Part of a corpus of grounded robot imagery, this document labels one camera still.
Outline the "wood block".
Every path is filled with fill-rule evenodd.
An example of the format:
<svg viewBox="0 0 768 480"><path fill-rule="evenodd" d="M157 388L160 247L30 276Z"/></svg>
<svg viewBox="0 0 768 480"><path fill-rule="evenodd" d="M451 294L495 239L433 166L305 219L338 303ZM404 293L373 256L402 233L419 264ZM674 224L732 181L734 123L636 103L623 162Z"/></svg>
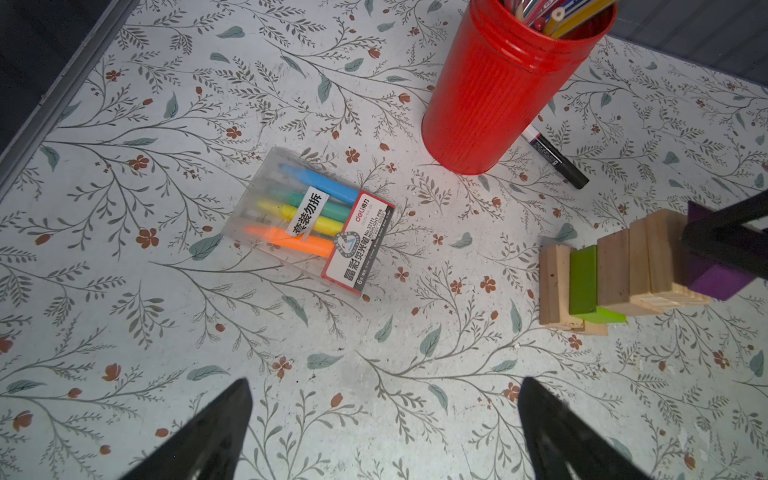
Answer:
<svg viewBox="0 0 768 480"><path fill-rule="evenodd" d="M706 305L711 298L687 287L687 253L681 237L687 218L661 209L629 228L629 299L653 313Z"/></svg>
<svg viewBox="0 0 768 480"><path fill-rule="evenodd" d="M569 313L570 255L566 245L551 245L539 255L539 323L561 331L607 336L607 325L585 322Z"/></svg>
<svg viewBox="0 0 768 480"><path fill-rule="evenodd" d="M598 305L625 316L658 313L644 302L630 299L629 231L621 230L597 242Z"/></svg>

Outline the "green block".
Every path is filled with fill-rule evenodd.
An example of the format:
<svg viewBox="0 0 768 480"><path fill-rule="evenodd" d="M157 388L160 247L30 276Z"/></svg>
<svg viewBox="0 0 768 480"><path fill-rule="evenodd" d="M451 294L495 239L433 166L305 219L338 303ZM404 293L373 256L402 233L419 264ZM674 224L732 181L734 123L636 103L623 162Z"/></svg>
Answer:
<svg viewBox="0 0 768 480"><path fill-rule="evenodd" d="M606 325L625 323L626 316L598 305L597 246L570 255L569 313L586 323Z"/></svg>

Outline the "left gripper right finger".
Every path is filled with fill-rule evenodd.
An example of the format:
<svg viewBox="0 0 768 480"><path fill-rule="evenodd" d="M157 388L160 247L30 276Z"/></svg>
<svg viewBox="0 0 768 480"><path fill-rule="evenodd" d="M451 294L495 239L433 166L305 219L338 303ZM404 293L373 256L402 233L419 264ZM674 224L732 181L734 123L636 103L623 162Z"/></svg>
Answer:
<svg viewBox="0 0 768 480"><path fill-rule="evenodd" d="M532 377L521 384L518 411L537 479L648 477Z"/></svg>

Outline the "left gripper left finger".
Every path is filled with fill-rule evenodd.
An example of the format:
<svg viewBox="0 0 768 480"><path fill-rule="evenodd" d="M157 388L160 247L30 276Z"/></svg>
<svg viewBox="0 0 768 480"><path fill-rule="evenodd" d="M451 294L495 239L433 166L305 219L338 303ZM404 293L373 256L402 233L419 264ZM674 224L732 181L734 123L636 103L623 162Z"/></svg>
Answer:
<svg viewBox="0 0 768 480"><path fill-rule="evenodd" d="M245 378L188 421L125 479L232 479L242 452L253 400Z"/></svg>

